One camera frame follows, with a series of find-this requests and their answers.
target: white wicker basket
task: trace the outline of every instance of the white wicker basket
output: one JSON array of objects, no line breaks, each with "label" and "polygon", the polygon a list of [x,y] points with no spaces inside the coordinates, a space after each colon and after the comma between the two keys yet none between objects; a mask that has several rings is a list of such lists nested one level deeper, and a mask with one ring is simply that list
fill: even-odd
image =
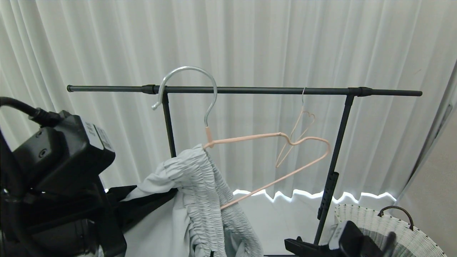
[{"label": "white wicker basket", "polygon": [[[391,208],[404,211],[410,223],[384,215],[384,211]],[[351,220],[379,247],[383,246],[389,232],[395,232],[397,244],[393,257],[446,257],[443,250],[431,238],[414,226],[409,213],[401,207],[388,206],[378,212],[365,207],[339,204],[335,208],[335,219],[337,222]]]}]

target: horizontal bar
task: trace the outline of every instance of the horizontal bar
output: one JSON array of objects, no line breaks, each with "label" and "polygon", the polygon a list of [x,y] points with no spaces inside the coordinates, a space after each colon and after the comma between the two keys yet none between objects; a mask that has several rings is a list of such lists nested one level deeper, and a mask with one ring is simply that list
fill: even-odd
[{"label": "horizontal bar", "polygon": [[[141,92],[157,94],[158,85],[144,86],[67,86],[68,92]],[[169,94],[209,94],[213,88],[208,86],[165,86],[165,92]],[[274,94],[274,95],[354,95],[354,96],[421,96],[421,91],[413,90],[385,90],[371,89],[367,87],[349,88],[312,88],[307,87],[303,91],[300,87],[218,87],[219,94]]]}]

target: white curtain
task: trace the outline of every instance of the white curtain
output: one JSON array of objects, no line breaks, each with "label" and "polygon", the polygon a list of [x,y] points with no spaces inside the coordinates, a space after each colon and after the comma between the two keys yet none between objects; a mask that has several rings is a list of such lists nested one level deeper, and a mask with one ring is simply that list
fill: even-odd
[{"label": "white curtain", "polygon": [[[422,90],[422,97],[356,98],[336,166],[344,191],[396,196],[432,127],[457,59],[457,1],[0,1],[0,90],[35,107],[68,110],[103,127],[116,160],[106,187],[135,184],[170,157],[157,96],[68,93],[66,85],[160,84],[184,65],[218,86],[358,87]],[[182,72],[170,86],[211,86]],[[177,151],[205,143],[212,96],[170,95]],[[332,146],[344,96],[305,96],[309,136]],[[301,96],[219,95],[209,116],[215,139],[290,133]],[[11,148],[37,126],[4,108]],[[310,123],[305,118],[298,130]],[[284,141],[259,139],[209,150],[233,190],[252,190],[319,157],[325,145],[295,147],[278,169]],[[330,155],[269,189],[321,192]]]}]

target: clothing rack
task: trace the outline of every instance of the clothing rack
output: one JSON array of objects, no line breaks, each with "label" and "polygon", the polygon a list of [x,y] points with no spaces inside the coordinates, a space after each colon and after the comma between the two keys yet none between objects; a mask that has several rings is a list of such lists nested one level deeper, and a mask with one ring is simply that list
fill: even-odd
[{"label": "clothing rack", "polygon": [[[67,86],[68,92],[141,92],[155,95],[159,92],[159,85],[144,86]],[[212,87],[205,86],[165,86],[163,94],[163,109],[165,125],[168,134],[171,157],[176,157],[175,140],[171,124],[170,103],[168,94],[212,94]],[[354,98],[363,96],[421,96],[422,91],[412,90],[385,90],[372,89],[368,87],[348,87],[348,88],[299,88],[299,87],[218,87],[218,94],[273,94],[273,95],[342,95],[346,96],[343,115],[341,117],[340,128],[336,137],[335,148],[330,162],[327,180],[325,182],[324,193],[317,218],[319,225],[314,238],[314,244],[318,245],[324,229],[325,220],[330,209],[330,204],[335,192],[339,173],[335,172],[338,154],[340,153],[341,143],[346,130],[346,124],[351,112]]]}]

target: brown handle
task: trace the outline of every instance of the brown handle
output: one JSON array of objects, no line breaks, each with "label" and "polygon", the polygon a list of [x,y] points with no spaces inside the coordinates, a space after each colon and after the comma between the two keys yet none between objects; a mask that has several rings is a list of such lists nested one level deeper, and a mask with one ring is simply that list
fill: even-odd
[{"label": "brown handle", "polygon": [[403,209],[402,207],[399,207],[399,206],[387,206],[387,207],[384,207],[382,208],[380,211],[379,211],[379,214],[378,216],[379,217],[382,217],[384,215],[384,211],[387,210],[387,209],[399,209],[399,210],[402,210],[406,216],[408,216],[408,219],[409,219],[409,229],[413,230],[413,227],[414,227],[414,223],[413,223],[413,218],[411,217],[411,215],[408,213],[407,210]]}]

